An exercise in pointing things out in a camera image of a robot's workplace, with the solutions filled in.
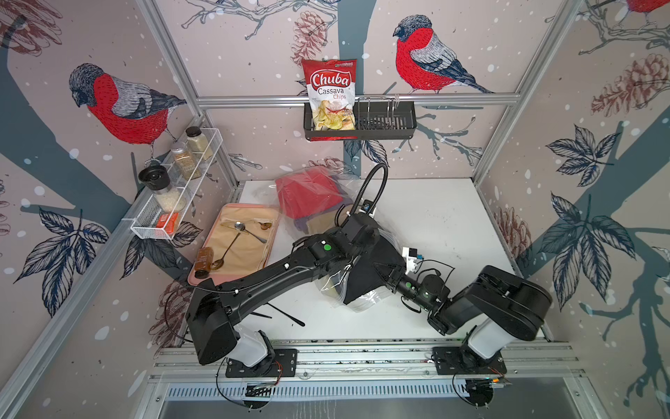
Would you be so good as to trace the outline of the black trousers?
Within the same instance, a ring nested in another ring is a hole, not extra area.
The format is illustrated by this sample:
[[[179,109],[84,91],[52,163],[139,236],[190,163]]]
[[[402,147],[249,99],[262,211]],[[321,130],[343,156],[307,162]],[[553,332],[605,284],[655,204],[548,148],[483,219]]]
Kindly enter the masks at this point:
[[[363,255],[347,274],[344,304],[354,312],[363,312],[393,293],[387,282],[394,270],[406,272],[407,262],[394,234],[380,230],[375,247]]]

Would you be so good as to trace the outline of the clear plastic vacuum bag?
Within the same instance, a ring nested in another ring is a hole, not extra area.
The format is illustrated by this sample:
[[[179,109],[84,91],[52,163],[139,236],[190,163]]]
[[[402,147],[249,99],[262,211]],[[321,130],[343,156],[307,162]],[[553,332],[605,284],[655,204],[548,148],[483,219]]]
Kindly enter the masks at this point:
[[[375,198],[373,200],[364,199],[365,191],[363,189],[361,189],[359,191],[359,194],[357,195],[357,197],[351,197],[350,190],[347,188],[348,185],[349,185],[349,180],[340,176],[339,174],[335,173],[332,170],[330,170],[330,171],[333,175],[333,178],[338,183],[338,186],[340,187],[341,192],[345,196],[345,201],[343,202],[343,204],[340,204],[339,206],[332,207],[331,209],[327,209],[324,212],[335,211],[336,209],[338,209],[339,211],[342,211],[345,206],[350,205],[351,209],[349,209],[349,211],[348,211],[347,218],[349,216],[355,214],[355,213],[362,212],[362,213],[369,214],[374,219],[374,213],[376,211],[376,204],[378,204],[379,199],[378,198]],[[326,268],[325,272],[319,275],[319,279],[317,280],[317,285],[320,287],[321,293],[323,293],[324,295],[332,298],[333,300],[335,300],[340,305],[345,306],[343,300],[344,300],[344,297],[345,297],[345,280],[347,279],[347,274],[350,272],[350,270],[354,267],[356,262],[363,255],[357,257],[354,260],[345,260],[343,258],[343,252],[342,252],[342,249],[341,249],[343,236],[342,236],[342,233],[341,233],[341,230],[340,230],[340,225],[342,225],[342,223],[336,222],[335,227],[327,230],[324,233],[308,235],[307,234],[307,228],[306,228],[306,221],[310,218],[313,218],[316,215],[319,215],[319,214],[308,216],[307,218],[291,219],[291,218],[288,218],[288,216],[286,216],[283,213],[283,215],[288,220],[293,222],[294,227],[298,232],[303,233],[303,234],[306,235],[305,239],[298,240],[297,246],[302,246],[303,244],[306,245],[310,251],[314,251],[316,253],[316,258],[321,259],[321,260],[326,258],[326,253],[328,253],[329,251],[333,250],[333,251],[336,252],[336,257],[339,258],[340,261],[331,263],[329,265],[329,267]],[[389,231],[388,229],[386,229],[386,228],[384,228],[380,225],[379,225],[379,227],[380,227],[379,232],[380,232],[380,230]]]

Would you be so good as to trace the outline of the beige knitted garment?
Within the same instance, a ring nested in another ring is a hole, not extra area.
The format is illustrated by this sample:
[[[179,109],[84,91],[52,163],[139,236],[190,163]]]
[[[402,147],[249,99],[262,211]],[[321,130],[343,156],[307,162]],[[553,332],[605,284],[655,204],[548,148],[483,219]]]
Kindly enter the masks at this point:
[[[314,235],[324,233],[335,227],[336,222],[343,223],[347,218],[350,209],[351,206],[347,205],[342,211],[335,209],[335,211],[324,212],[308,219],[306,221],[307,234]]]

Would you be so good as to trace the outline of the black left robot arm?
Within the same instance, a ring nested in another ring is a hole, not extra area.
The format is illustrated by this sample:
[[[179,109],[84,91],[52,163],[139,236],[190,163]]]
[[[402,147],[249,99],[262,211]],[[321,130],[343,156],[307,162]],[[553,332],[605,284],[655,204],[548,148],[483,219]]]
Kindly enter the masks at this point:
[[[269,338],[243,320],[295,287],[350,270],[379,237],[378,223],[357,213],[324,233],[302,237],[288,256],[251,275],[221,286],[203,281],[185,315],[198,362],[206,366],[229,358],[261,372],[270,369],[276,355]]]

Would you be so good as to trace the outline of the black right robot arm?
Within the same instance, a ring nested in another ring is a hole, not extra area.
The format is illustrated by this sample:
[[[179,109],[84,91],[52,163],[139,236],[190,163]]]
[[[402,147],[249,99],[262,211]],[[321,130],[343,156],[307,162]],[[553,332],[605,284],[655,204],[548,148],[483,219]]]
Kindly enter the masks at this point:
[[[459,349],[436,349],[433,357],[440,374],[504,373],[501,350],[513,340],[532,341],[551,308],[551,295],[541,286],[492,265],[455,296],[438,275],[419,282],[398,265],[381,275],[393,293],[427,313],[427,323],[440,335],[452,335],[483,315]]]

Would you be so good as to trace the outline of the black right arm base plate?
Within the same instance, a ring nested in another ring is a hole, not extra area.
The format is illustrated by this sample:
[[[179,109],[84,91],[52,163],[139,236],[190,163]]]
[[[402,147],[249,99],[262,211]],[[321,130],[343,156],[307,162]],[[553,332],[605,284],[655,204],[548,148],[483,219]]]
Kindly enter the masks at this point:
[[[506,375],[500,352],[485,360],[467,347],[433,347],[430,356],[437,375]]]

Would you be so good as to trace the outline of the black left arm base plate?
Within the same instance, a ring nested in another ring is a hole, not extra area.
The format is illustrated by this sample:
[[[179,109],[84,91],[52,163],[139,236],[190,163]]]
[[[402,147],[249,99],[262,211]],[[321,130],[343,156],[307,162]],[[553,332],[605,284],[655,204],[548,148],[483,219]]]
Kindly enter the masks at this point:
[[[284,378],[296,375],[298,350],[294,348],[275,349],[254,367],[247,367],[240,361],[228,360],[226,378]]]

